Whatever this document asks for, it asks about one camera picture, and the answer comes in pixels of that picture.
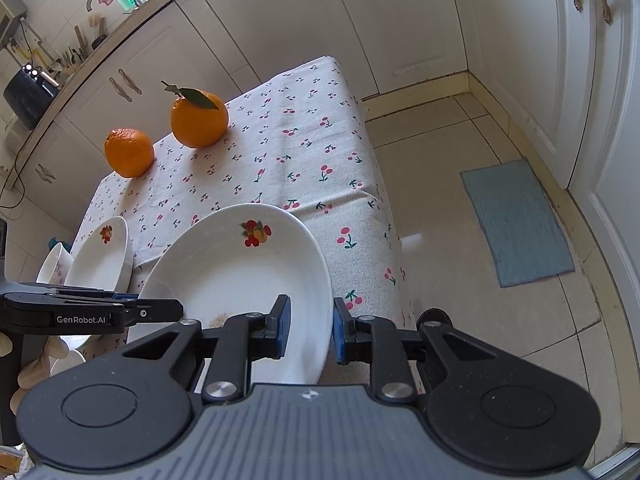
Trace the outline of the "left gloved hand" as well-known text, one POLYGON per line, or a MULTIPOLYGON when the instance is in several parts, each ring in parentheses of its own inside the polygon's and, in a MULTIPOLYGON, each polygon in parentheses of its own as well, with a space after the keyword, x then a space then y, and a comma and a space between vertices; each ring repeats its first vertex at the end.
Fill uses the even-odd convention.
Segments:
POLYGON ((26 392, 50 376, 50 359, 65 359, 69 353, 60 336, 49 336, 38 358, 22 366, 18 374, 1 373, 1 387, 11 386, 11 396, 1 396, 1 405, 15 415, 26 392))

